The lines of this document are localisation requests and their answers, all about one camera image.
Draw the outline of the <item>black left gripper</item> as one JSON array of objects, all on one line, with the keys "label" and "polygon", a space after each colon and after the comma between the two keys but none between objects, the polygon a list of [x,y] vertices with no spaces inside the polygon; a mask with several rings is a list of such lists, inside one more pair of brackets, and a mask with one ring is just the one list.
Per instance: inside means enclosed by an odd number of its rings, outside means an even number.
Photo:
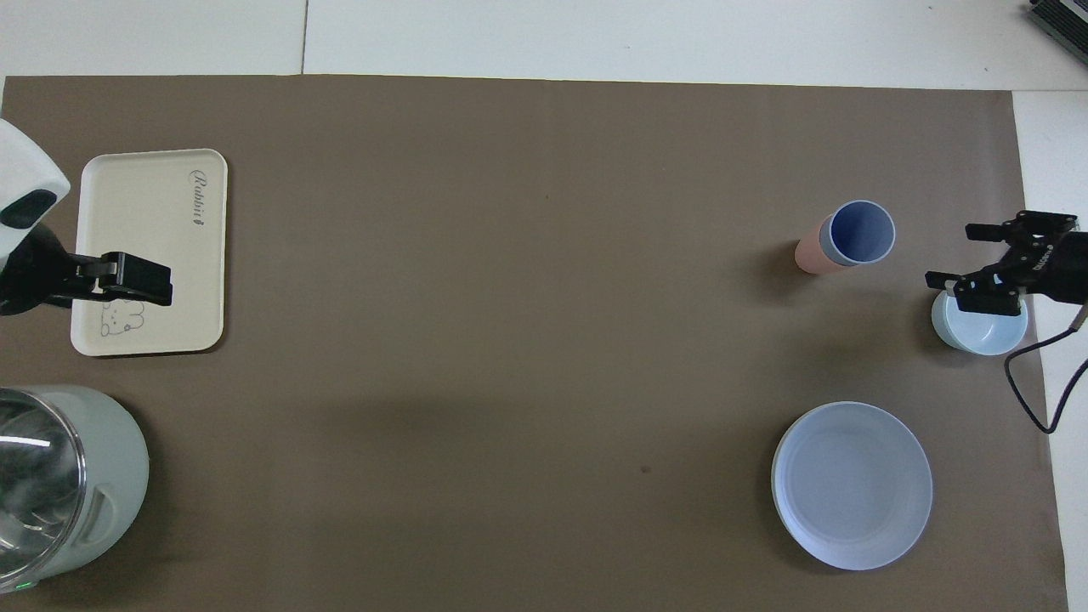
[{"label": "black left gripper", "polygon": [[70,254],[51,229],[39,224],[7,256],[1,276],[1,315],[15,316],[44,303],[70,309],[74,301],[136,301],[168,307],[173,303],[171,268],[125,252],[107,252],[104,295],[94,293],[96,278],[81,267],[97,264]]}]

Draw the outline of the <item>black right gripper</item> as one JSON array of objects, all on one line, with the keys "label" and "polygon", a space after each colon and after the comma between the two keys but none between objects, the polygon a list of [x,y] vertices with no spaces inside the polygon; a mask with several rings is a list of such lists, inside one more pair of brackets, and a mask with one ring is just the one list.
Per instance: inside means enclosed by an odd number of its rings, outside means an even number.
[{"label": "black right gripper", "polygon": [[1022,210],[1002,224],[967,224],[969,241],[1003,241],[1004,269],[982,268],[956,276],[927,271],[929,289],[956,301],[960,311],[1018,316],[1023,293],[1042,294],[1059,303],[1087,299],[1087,233],[1078,217],[1063,212]]}]

